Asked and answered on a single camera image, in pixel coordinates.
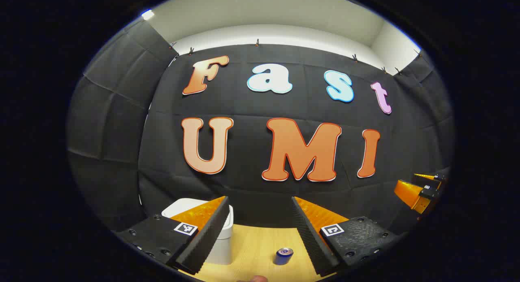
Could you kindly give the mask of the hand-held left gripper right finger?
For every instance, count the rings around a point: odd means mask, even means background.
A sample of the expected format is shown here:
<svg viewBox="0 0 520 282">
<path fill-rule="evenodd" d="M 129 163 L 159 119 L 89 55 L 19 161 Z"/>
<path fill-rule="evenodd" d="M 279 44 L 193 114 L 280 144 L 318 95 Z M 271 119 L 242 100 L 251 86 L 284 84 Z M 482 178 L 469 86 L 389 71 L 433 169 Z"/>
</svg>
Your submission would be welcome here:
<svg viewBox="0 0 520 282">
<path fill-rule="evenodd" d="M 368 217 L 342 217 L 324 207 L 292 197 L 295 226 L 315 272 L 346 274 L 386 254 L 406 234 L 394 234 Z"/>
</svg>

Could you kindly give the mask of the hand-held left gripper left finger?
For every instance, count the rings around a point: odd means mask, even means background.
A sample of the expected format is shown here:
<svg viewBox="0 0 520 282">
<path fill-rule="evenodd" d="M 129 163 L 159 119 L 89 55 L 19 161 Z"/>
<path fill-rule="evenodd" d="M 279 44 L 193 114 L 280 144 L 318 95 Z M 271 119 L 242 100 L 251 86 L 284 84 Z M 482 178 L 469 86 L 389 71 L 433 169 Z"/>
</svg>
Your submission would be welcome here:
<svg viewBox="0 0 520 282">
<path fill-rule="evenodd" d="M 152 260 L 195 275 L 213 249 L 229 212 L 229 198 L 218 197 L 173 217 L 155 214 L 115 235 Z"/>
</svg>

